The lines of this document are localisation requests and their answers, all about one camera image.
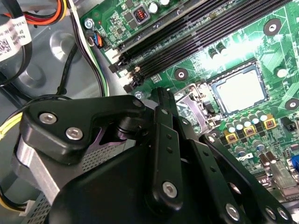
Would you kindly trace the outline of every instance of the wire bundle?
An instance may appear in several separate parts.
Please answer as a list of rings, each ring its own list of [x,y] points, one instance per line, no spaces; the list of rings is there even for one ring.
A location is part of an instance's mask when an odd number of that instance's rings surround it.
[[[37,26],[48,26],[61,21],[66,14],[67,5],[66,0],[57,1],[57,10],[56,12],[49,15],[36,15],[33,13],[25,12],[25,18],[28,24],[37,25]]]

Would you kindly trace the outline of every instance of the silver screw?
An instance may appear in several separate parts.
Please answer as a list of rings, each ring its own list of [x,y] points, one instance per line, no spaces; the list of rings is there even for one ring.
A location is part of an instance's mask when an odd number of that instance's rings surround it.
[[[134,96],[137,98],[137,99],[142,99],[143,98],[143,93],[142,92],[136,92],[135,94],[134,94]]]
[[[76,127],[68,128],[65,134],[70,140],[74,140],[74,141],[78,141],[83,138],[83,132]]]
[[[182,119],[182,122],[187,125],[189,122],[186,119]]]
[[[269,215],[273,220],[276,219],[276,216],[275,216],[274,212],[273,212],[270,208],[266,207],[266,212],[268,213],[268,215]]]
[[[86,29],[93,29],[94,28],[94,21],[91,18],[86,18],[84,21],[84,26]]]
[[[51,113],[42,113],[39,115],[39,120],[47,125],[52,125],[57,121],[57,117]]]
[[[293,102],[293,103],[290,103],[290,107],[291,107],[291,108],[294,108],[295,106],[296,106],[296,103],[294,103],[294,102]]]
[[[176,186],[173,185],[173,183],[166,181],[163,183],[162,187],[163,187],[164,193],[168,197],[175,198],[178,195],[178,190],[177,190]]]
[[[278,208],[277,210],[282,218],[284,218],[285,220],[289,219],[285,211],[283,211],[281,208]]]
[[[164,114],[168,114],[168,112],[164,109],[161,110]]]
[[[133,104],[134,104],[135,106],[142,107],[142,103],[140,103],[139,100],[134,99],[134,100],[133,100]]]
[[[229,214],[229,216],[235,220],[235,221],[239,221],[240,220],[240,214],[238,212],[238,210],[230,203],[227,203],[226,206],[226,212]]]
[[[215,139],[214,139],[212,136],[208,136],[207,139],[208,139],[211,143],[214,143],[214,142],[215,142]]]

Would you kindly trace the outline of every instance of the black plastic bracket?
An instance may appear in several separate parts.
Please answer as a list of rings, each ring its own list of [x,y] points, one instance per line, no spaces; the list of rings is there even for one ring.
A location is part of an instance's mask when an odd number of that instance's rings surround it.
[[[146,107],[134,96],[78,99],[69,101],[43,101],[28,107],[22,116],[20,131],[25,143],[52,159],[73,164],[81,161],[85,151],[95,140],[100,128],[110,124],[118,126],[127,117],[138,118]],[[57,117],[54,124],[44,124],[42,113]],[[66,135],[70,127],[79,128],[83,137],[71,140]]]

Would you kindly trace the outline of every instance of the white label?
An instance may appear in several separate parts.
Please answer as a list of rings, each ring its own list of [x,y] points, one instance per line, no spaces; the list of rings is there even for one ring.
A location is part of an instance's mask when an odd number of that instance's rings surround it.
[[[18,53],[23,45],[31,42],[31,35],[24,16],[10,19],[0,26],[0,61]]]

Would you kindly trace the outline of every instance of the solid capacitor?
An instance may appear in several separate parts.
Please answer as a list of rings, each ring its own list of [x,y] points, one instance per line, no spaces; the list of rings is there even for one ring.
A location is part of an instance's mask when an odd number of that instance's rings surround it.
[[[234,120],[234,126],[236,127],[237,130],[243,129],[243,124],[239,120]]]
[[[266,156],[267,156],[268,160],[270,161],[270,163],[274,164],[277,162],[276,157],[274,156],[274,154],[272,152],[266,152]]]
[[[242,146],[237,146],[237,147],[235,148],[235,151],[237,152],[238,157],[246,156],[245,149],[244,149]]]
[[[266,167],[270,165],[269,160],[267,159],[267,157],[265,156],[265,154],[260,154],[258,156],[260,158],[261,163]]]
[[[254,114],[250,114],[248,116],[249,120],[251,120],[251,123],[256,125],[258,122],[260,122],[260,120],[258,119],[258,117]]]
[[[261,121],[266,121],[268,119],[267,115],[262,111],[257,111],[256,115]]]
[[[234,133],[235,132],[235,127],[232,123],[227,123],[226,128],[228,129],[229,133]]]
[[[265,149],[265,145],[260,140],[254,140],[253,145],[257,149],[257,151],[262,151]]]
[[[246,117],[242,117],[241,122],[243,123],[244,127],[250,127],[251,126],[251,121]]]

